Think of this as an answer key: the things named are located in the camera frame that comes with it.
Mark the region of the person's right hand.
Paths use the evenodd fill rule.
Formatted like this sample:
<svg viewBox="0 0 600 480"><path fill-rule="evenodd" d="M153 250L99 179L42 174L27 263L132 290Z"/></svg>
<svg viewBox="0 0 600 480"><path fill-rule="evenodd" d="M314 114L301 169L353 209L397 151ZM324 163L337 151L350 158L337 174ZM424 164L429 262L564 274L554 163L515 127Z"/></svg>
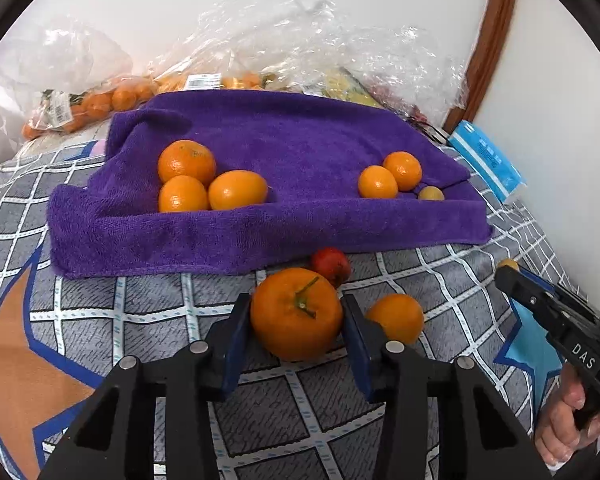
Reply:
<svg viewBox="0 0 600 480"><path fill-rule="evenodd" d="M542 408L533 442L545 465L553 470L568 463L573 454L600 438L600 412L592 416L583 429L578 429L574 413L585 404L584 385L577 370L565 363L559 376L559 387Z"/></svg>

